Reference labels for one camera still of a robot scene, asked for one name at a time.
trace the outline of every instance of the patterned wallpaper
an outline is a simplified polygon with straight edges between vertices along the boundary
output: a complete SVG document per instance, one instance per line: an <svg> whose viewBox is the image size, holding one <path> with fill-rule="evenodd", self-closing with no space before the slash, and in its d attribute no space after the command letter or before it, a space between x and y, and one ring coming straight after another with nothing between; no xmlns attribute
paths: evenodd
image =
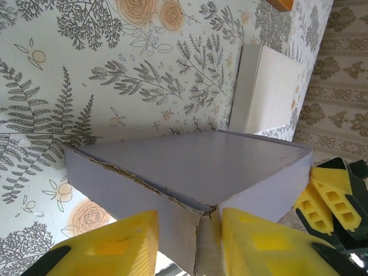
<svg viewBox="0 0 368 276"><path fill-rule="evenodd" d="M226 129L243 43L302 65L290 123L260 133L291 140L331 5L0 0L0 276L113 221L68 183L64 145Z"/></svg>
<svg viewBox="0 0 368 276"><path fill-rule="evenodd" d="M368 3L335 1L294 137L318 163L368 159L367 33Z"/></svg>

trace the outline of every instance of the white cardboard box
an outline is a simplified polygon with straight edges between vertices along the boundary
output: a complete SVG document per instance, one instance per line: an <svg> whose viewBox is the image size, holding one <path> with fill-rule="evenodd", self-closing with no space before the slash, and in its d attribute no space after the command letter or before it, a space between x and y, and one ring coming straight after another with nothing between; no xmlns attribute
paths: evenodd
<svg viewBox="0 0 368 276"><path fill-rule="evenodd" d="M312 159L304 145L222 131L66 149L69 183L116 219L157 210L159 251L191 275L224 275L223 208L278 221Z"/></svg>
<svg viewBox="0 0 368 276"><path fill-rule="evenodd" d="M244 44L229 130L259 133L287 125L300 63L263 45Z"/></svg>

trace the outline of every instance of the yellow plastic part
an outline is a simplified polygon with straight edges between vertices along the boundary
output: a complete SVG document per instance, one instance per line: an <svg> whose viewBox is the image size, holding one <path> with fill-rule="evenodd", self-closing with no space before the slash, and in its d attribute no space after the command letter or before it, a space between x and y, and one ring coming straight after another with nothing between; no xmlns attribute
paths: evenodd
<svg viewBox="0 0 368 276"><path fill-rule="evenodd" d="M47 276L153 276L158 217L147 211L63 241L71 250Z"/></svg>
<svg viewBox="0 0 368 276"><path fill-rule="evenodd" d="M223 254L227 276L335 276L310 246L332 247L309 234L235 208L223 210Z"/></svg>
<svg viewBox="0 0 368 276"><path fill-rule="evenodd" d="M354 232L362 218L345 197L346 194L352 195L348 172L336 168L313 167L310 174L314 187L343 228Z"/></svg>
<svg viewBox="0 0 368 276"><path fill-rule="evenodd" d="M301 211L311 228L331 236L334 231L332 212L312 182L308 183L295 202L294 210L296 209Z"/></svg>

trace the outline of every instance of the orange flower print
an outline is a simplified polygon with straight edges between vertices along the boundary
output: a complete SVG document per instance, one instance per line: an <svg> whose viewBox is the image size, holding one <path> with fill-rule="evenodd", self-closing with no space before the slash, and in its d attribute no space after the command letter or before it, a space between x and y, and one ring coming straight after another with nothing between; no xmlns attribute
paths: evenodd
<svg viewBox="0 0 368 276"><path fill-rule="evenodd" d="M116 0L120 16L135 25L144 25L151 20L154 0Z"/></svg>
<svg viewBox="0 0 368 276"><path fill-rule="evenodd" d="M116 127L118 124L125 126L125 124L123 123L122 119L125 119L124 116L119 116L119 114L117 113L115 108L110 107L110 109L112 110L112 112L114 113L114 117L110 119L109 121L109 125L111 127Z"/></svg>
<svg viewBox="0 0 368 276"><path fill-rule="evenodd" d="M29 46L30 46L30 51L27 50L26 48L24 48L23 46L20 46L18 44L14 44L15 47L18 48L19 51L26 53L28 55L28 60L29 62L35 66L36 68L43 70L40 63L44 63L46 61L46 55L43 51L40 50L32 50L33 48L33 39L31 38L29 40Z"/></svg>
<svg viewBox="0 0 368 276"><path fill-rule="evenodd" d="M248 24L249 19L251 18L251 13L246 9L244 12L242 10L238 10L241 13L241 21L243 24Z"/></svg>
<svg viewBox="0 0 368 276"><path fill-rule="evenodd" d="M232 61L233 61L232 52L230 53L229 57L227 59L225 59L225 61L228 62L227 66L230 67L231 64L232 64Z"/></svg>
<svg viewBox="0 0 368 276"><path fill-rule="evenodd" d="M174 112L171 111L171 108L167 111L162 111L161 113L163 114L163 118L165 120L170 119L171 115L174 115Z"/></svg>
<svg viewBox="0 0 368 276"><path fill-rule="evenodd" d="M107 225L110 220L113 220L112 216L95 202L88 200L76 211L72 224L61 232L67 237L74 237Z"/></svg>
<svg viewBox="0 0 368 276"><path fill-rule="evenodd" d="M59 182L56 184L55 181L49 179L48 181L51 186L51 190L42 191L44 194L51 196L51 200L56 200L57 207L59 210L64 213L64 204L71 201L73 198L73 187L68 183L67 176L65 175Z"/></svg>
<svg viewBox="0 0 368 276"><path fill-rule="evenodd" d="M254 36L254 34L253 34L253 37L250 38L250 40L251 40L251 44L258 44L259 42L259 40Z"/></svg>
<svg viewBox="0 0 368 276"><path fill-rule="evenodd" d="M217 114L220 111L220 107L218 105L214 106L214 109L211 110L211 112L214 112Z"/></svg>
<svg viewBox="0 0 368 276"><path fill-rule="evenodd" d="M177 0L158 0L156 12L160 15L160 20L166 29L174 31L182 26L183 10Z"/></svg>

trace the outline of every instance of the orange object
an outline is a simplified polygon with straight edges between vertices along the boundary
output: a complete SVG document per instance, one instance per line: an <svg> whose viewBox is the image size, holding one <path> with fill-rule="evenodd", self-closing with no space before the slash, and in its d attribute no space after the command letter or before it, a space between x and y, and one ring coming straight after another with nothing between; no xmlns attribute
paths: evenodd
<svg viewBox="0 0 368 276"><path fill-rule="evenodd" d="M294 0L266 0L273 5L279 12L289 12L293 8Z"/></svg>

